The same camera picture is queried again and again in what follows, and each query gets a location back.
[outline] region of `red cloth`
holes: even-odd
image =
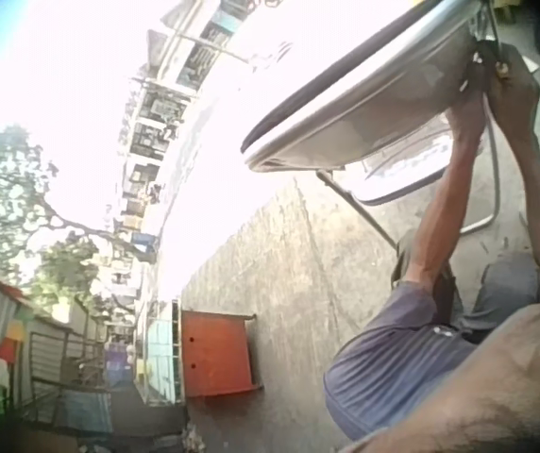
[[[13,365],[16,361],[16,342],[10,338],[4,338],[0,344],[0,359],[6,361],[8,365]]]

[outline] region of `ground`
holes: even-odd
[[[540,65],[526,14],[504,25],[502,38]],[[149,295],[179,295],[187,309],[258,314],[249,333],[264,390],[189,404],[208,451],[329,451],[346,439],[325,409],[323,372],[385,301],[394,252],[313,175],[251,173],[238,150],[238,106],[224,101],[214,108],[224,119],[206,129],[171,202],[160,260],[146,277]],[[540,141],[540,107],[536,131]],[[462,238],[452,259],[468,308],[485,265],[501,252],[528,248],[519,221],[521,178],[499,131],[497,138],[498,220]],[[467,222],[492,208],[490,168],[484,152]],[[429,186],[372,212],[398,237],[418,225],[434,191]]]

